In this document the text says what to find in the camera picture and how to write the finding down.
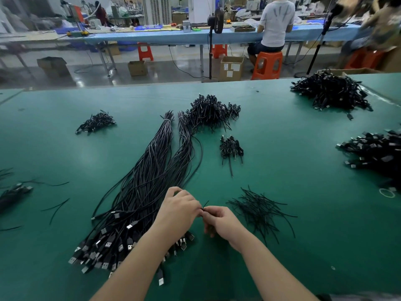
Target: white rubber band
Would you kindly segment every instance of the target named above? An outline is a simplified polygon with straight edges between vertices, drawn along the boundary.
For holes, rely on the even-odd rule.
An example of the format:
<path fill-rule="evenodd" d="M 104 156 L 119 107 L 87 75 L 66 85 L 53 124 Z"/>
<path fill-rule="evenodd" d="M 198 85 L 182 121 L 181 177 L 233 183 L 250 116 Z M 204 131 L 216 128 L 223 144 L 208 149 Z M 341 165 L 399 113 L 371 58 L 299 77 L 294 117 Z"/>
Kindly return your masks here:
<path fill-rule="evenodd" d="M 392 196 L 385 195 L 385 194 L 383 193 L 383 190 L 385 190 L 385 191 L 391 193 Z M 388 189 L 381 188 L 381 189 L 378 190 L 378 192 L 380 192 L 380 194 L 381 194 L 382 196 L 388 197 L 388 198 L 390 198 L 390 199 L 392 199 L 392 198 L 395 197 L 394 192 L 392 192 L 392 191 L 390 191 L 390 190 L 388 190 Z"/>

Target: label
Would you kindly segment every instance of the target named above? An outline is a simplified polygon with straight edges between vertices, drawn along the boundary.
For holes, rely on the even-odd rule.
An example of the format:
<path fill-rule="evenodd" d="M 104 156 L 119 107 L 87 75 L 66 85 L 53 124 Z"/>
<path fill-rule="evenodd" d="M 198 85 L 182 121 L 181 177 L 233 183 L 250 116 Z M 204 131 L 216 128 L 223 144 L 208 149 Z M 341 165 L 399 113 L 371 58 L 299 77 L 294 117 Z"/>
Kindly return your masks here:
<path fill-rule="evenodd" d="M 240 67 L 241 67 L 241 65 L 238 64 L 238 63 L 232 63 L 232 64 L 231 64 L 231 69 L 232 69 L 233 71 L 235 71 L 235 72 L 239 72 Z"/>

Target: person's left hand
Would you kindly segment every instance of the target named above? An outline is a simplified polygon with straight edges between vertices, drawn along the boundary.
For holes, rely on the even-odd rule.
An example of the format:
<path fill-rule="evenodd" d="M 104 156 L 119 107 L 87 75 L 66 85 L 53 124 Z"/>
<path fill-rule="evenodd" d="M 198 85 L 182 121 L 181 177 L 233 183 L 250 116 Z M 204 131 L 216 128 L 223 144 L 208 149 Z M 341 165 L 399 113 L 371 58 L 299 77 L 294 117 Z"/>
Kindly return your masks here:
<path fill-rule="evenodd" d="M 156 219 L 149 229 L 171 247 L 189 230 L 194 219 L 202 214 L 202 205 L 179 187 L 167 190 Z"/>

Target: stool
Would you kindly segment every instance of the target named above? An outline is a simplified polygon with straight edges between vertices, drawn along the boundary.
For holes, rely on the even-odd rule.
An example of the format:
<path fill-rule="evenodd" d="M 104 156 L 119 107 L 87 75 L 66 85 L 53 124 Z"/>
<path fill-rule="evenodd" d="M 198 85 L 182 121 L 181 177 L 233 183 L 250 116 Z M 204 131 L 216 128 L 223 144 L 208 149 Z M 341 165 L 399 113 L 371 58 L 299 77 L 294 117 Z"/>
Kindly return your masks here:
<path fill-rule="evenodd" d="M 150 61 L 153 61 L 153 55 L 152 55 L 152 50 L 150 49 L 149 45 L 146 45 L 147 50 L 143 51 L 141 44 L 146 44 L 142 42 L 138 42 L 138 54 L 139 54 L 139 60 L 143 60 L 144 58 L 150 58 Z"/>
<path fill-rule="evenodd" d="M 375 69 L 385 54 L 382 50 L 367 50 L 365 47 L 356 50 L 348 61 L 345 69 Z"/>
<path fill-rule="evenodd" d="M 217 59 L 220 55 L 227 56 L 227 44 L 214 44 L 212 46 L 213 58 Z"/>
<path fill-rule="evenodd" d="M 263 67 L 261 69 L 258 69 L 258 64 L 261 60 L 263 60 Z M 278 69 L 273 70 L 276 61 L 278 61 Z M 256 64 L 255 68 L 253 69 L 251 80 L 279 79 L 282 62 L 283 62 L 282 52 L 260 52 L 256 59 Z"/>

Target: hand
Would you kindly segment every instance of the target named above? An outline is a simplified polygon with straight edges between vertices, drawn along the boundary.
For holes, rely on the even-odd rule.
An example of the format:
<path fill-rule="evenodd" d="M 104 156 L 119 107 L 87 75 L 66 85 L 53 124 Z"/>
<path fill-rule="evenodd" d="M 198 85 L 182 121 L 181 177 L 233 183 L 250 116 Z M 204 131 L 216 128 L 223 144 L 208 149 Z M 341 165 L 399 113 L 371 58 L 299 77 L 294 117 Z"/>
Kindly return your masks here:
<path fill-rule="evenodd" d="M 238 252 L 241 252 L 241 240 L 248 230 L 228 207 L 208 206 L 202 212 L 204 232 L 213 238 L 217 232 Z"/>
<path fill-rule="evenodd" d="M 149 229 L 170 248 L 189 230 L 194 219 L 202 213 L 202 205 L 179 187 L 168 188 L 156 219 Z"/>

